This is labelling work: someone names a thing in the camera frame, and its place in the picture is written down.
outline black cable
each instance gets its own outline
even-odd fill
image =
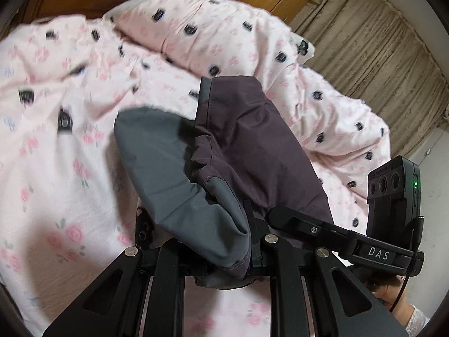
[[[419,245],[421,244],[421,238],[423,236],[423,227],[424,227],[424,217],[419,216],[414,219],[414,227],[413,227],[413,235],[412,235],[412,242],[411,242],[411,248],[413,251],[413,257],[412,257],[412,265],[414,264],[414,261],[416,260],[416,255],[418,253]],[[404,290],[406,289],[407,282],[410,279],[410,273],[411,269],[409,266],[409,269],[407,270],[406,279],[404,280],[404,283],[402,284],[402,287],[399,290],[399,294],[396,297],[396,300],[394,301],[393,305],[390,308],[390,313],[394,311],[394,308],[396,308],[396,305],[399,303],[399,300],[401,296],[404,293]]]
[[[396,305],[399,303],[399,300],[401,298],[401,296],[404,293],[404,290],[406,289],[407,286],[407,282],[409,281],[410,278],[410,273],[407,273],[406,279],[404,280],[404,283],[402,284],[402,287],[399,290],[399,294],[396,297],[396,300],[394,301],[393,305],[390,308],[390,313],[392,313],[392,311],[394,311],[394,308],[396,308]]]

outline black metal bracket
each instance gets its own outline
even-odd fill
[[[272,337],[308,337],[311,332],[329,337],[407,336],[328,248],[297,249],[270,234],[264,220],[252,213],[248,219],[256,249],[248,276],[270,277]],[[160,249],[129,247],[43,337],[138,337],[141,327],[144,337],[182,337],[185,276],[205,276],[213,269],[174,238]]]
[[[274,229],[288,232],[315,247],[326,247],[351,263],[392,275],[405,275],[413,264],[414,275],[423,265],[423,254],[385,243],[354,231],[322,222],[298,211],[276,207],[267,216]]]

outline bed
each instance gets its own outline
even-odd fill
[[[388,126],[304,65],[313,45],[231,0],[134,0],[0,43],[0,275],[35,336],[126,247],[139,199],[112,133],[120,110],[193,119],[200,77],[255,76],[306,151],[334,223],[364,233],[366,178]],[[160,232],[157,247],[170,235]],[[268,336],[269,285],[186,281],[186,336]]]

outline beige curtain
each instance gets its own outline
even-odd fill
[[[305,7],[291,26],[316,47],[307,65],[387,122],[392,156],[411,154],[441,121],[448,84],[388,1],[322,0]]]

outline human hand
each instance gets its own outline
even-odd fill
[[[389,283],[381,285],[373,292],[376,298],[382,299],[384,301],[383,305],[389,310],[393,303],[395,302],[397,296],[399,295],[400,288],[403,284],[403,279],[401,276],[396,276],[389,280]],[[406,327],[410,321],[410,318],[414,312],[413,305],[407,303],[407,288],[402,293],[402,296],[391,312],[391,314],[398,320],[398,322]]]

